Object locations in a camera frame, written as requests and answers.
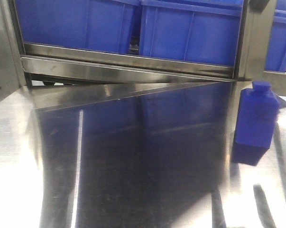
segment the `metal post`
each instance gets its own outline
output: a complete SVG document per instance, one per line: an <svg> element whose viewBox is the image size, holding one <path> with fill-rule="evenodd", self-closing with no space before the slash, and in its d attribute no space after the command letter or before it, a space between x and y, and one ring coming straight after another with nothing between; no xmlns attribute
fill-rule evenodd
<svg viewBox="0 0 286 228"><path fill-rule="evenodd" d="M276 3L277 0L244 0L234 78L264 79Z"/></svg>
<svg viewBox="0 0 286 228"><path fill-rule="evenodd" d="M0 85L3 96L8 96L26 85L20 60L20 43L15 33L10 11L11 1L0 0Z"/></svg>

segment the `reflective metal surface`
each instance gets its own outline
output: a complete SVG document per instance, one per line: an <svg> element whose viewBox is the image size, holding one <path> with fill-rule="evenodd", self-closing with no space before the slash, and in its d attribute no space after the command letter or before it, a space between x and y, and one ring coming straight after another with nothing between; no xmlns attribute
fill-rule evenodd
<svg viewBox="0 0 286 228"><path fill-rule="evenodd" d="M0 228L286 228L286 108L256 167L231 162L247 86L16 91L0 102Z"/></svg>
<svg viewBox="0 0 286 228"><path fill-rule="evenodd" d="M23 56L25 72L72 80L106 83L181 83L196 81L232 81L228 78L194 76L124 66L80 62L47 57Z"/></svg>
<svg viewBox="0 0 286 228"><path fill-rule="evenodd" d="M26 85L9 0L0 0L0 85L4 96Z"/></svg>
<svg viewBox="0 0 286 228"><path fill-rule="evenodd" d="M181 62L157 58L147 58L142 56L119 55L113 53L78 50L40 44L26 43L25 48L26 53L33 56L72 59L124 67L141 67L160 71L179 72L202 76L216 76L226 78L230 78L232 76L232 68L228 66Z"/></svg>
<svg viewBox="0 0 286 228"><path fill-rule="evenodd" d="M59 79L100 81L103 83L156 83L156 82L192 82L196 80L219 80L218 77L232 77L233 69L227 66L212 66L196 63L177 62L163 59L144 58L136 56L122 56L118 54L93 52L63 47L44 46L38 44L25 44L28 54L40 57L23 57L26 72L48 75ZM94 62L64 61L64 58ZM33 76L36 80L43 80L38 75ZM278 95L286 96L286 73L265 71L263 79L272 84L273 91Z"/></svg>
<svg viewBox="0 0 286 228"><path fill-rule="evenodd" d="M270 0L261 12L251 7L258 1L244 0L234 78L263 79L277 0Z"/></svg>

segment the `blue bottle cap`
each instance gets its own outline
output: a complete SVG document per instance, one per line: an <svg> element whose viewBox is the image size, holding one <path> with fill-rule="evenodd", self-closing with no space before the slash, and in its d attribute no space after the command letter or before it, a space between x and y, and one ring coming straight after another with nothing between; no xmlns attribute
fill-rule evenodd
<svg viewBox="0 0 286 228"><path fill-rule="evenodd" d="M266 92L270 89L271 84L266 81L253 81L252 88L257 92Z"/></svg>

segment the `metal frame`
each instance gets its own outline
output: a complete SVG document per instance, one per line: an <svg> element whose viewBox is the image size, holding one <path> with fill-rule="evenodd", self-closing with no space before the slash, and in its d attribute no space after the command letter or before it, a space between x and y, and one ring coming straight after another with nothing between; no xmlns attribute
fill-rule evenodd
<svg viewBox="0 0 286 228"><path fill-rule="evenodd" d="M0 57L0 75L4 75L3 78L9 76L9 81L2 80L2 84L9 82L13 85L10 91L15 90L25 85L26 80L27 85L30 83L30 74L34 74L37 80L48 78L52 81L59 79L89 83L170 83L256 78L269 80L275 92L286 95L286 73L264 71L275 3L276 0L270 0L260 13L249 7L249 0L244 1L237 61L235 67L230 67L24 44L13 0L0 0L1 37L6 36L1 40L0 49L6 48L6 52L9 49L6 58Z"/></svg>
<svg viewBox="0 0 286 228"><path fill-rule="evenodd" d="M4 97L27 84L10 9L9 1L0 0L0 85Z"/></svg>

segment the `blue bottle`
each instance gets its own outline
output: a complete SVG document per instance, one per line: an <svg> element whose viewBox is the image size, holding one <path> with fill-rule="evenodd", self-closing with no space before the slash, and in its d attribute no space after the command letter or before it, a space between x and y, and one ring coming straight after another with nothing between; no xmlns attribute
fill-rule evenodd
<svg viewBox="0 0 286 228"><path fill-rule="evenodd" d="M274 132L279 101L270 83L252 82L253 89L243 89L235 131L235 142L269 148Z"/></svg>

